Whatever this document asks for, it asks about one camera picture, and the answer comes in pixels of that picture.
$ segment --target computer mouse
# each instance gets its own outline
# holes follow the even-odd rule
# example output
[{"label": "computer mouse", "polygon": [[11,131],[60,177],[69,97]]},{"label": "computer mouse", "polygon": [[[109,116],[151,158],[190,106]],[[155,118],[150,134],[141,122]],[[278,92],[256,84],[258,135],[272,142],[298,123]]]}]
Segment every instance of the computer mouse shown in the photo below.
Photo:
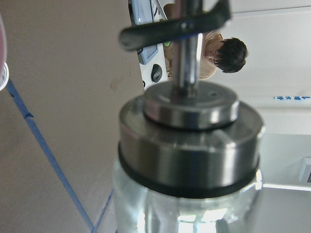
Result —
[{"label": "computer mouse", "polygon": [[159,66],[158,64],[154,64],[154,66],[152,67],[152,71],[151,71],[151,80],[154,83],[157,83],[160,81],[161,77],[162,77],[161,66]]}]

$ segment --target person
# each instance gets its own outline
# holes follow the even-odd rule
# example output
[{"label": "person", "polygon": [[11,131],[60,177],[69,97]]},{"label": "person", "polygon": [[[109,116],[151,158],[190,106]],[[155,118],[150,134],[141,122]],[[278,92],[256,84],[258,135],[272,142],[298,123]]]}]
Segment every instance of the person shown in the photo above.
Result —
[{"label": "person", "polygon": [[[175,4],[166,4],[163,8],[168,19],[174,18]],[[173,78],[172,60],[173,43],[163,44],[166,71],[169,80]],[[245,65],[245,59],[248,56],[246,45],[237,38],[223,39],[219,30],[203,34],[200,79],[212,77],[217,68],[223,73],[238,72]]]}]

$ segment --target t-shirt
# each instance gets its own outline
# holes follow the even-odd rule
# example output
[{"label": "t-shirt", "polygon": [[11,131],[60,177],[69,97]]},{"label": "t-shirt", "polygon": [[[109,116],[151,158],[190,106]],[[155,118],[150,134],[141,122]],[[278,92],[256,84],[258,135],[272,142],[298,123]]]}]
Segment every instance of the t-shirt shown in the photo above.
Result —
[{"label": "t-shirt", "polygon": [[[208,61],[208,58],[204,56],[204,53],[205,53],[205,48],[207,46],[207,43],[217,35],[221,36],[221,32],[211,31],[209,33],[203,34],[201,63],[200,63],[200,79],[208,79],[216,73],[217,67]],[[169,46],[163,45],[163,50],[164,50],[166,72],[168,73],[169,79],[172,79],[173,73],[172,73],[171,67],[172,67],[172,59],[173,59],[173,43],[170,43]]]}]

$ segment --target black handle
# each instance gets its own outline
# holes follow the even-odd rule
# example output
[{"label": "black handle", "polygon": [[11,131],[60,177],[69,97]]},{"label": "black handle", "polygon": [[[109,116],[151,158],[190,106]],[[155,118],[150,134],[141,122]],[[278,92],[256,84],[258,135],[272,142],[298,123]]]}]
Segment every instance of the black handle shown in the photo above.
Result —
[{"label": "black handle", "polygon": [[125,50],[137,50],[219,29],[229,19],[228,0],[219,0],[208,13],[126,28],[120,33],[119,42]]}]

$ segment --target blue tape line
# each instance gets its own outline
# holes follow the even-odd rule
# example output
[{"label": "blue tape line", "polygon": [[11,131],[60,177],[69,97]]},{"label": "blue tape line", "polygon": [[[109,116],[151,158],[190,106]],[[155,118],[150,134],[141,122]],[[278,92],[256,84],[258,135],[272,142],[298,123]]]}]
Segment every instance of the blue tape line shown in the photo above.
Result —
[{"label": "blue tape line", "polygon": [[69,181],[67,180],[65,174],[63,173],[61,167],[59,166],[57,160],[55,159],[52,151],[50,150],[48,144],[46,143],[44,137],[42,136],[39,128],[37,127],[36,123],[32,119],[34,116],[29,113],[26,105],[24,104],[23,100],[21,99],[19,93],[15,89],[11,80],[9,80],[6,86],[8,92],[14,99],[16,106],[18,107],[19,111],[23,115],[24,119],[26,120],[31,132],[35,136],[37,142],[39,143],[40,147],[42,148],[43,152],[47,156],[51,166],[53,167],[54,171],[56,172],[58,178],[63,183],[67,193],[69,194],[71,200],[73,201],[74,205],[78,209],[81,217],[86,222],[88,228],[92,231],[94,229],[93,223],[91,222],[89,216],[87,215],[85,209],[83,208],[81,202],[79,201],[77,195],[75,194],[74,190],[72,189]]},{"label": "blue tape line", "polygon": [[108,199],[106,201],[106,204],[105,204],[104,208],[102,209],[101,214],[99,215],[99,218],[98,218],[98,220],[97,220],[97,222],[95,224],[95,227],[94,227],[92,233],[97,233],[97,228],[98,228],[99,224],[101,223],[101,220],[102,220],[102,218],[103,218],[103,216],[105,214],[105,211],[106,211],[106,209],[108,207],[108,204],[109,204],[109,202],[110,202],[110,200],[112,198],[112,195],[113,195],[113,189],[109,193],[109,196],[108,196]]}]

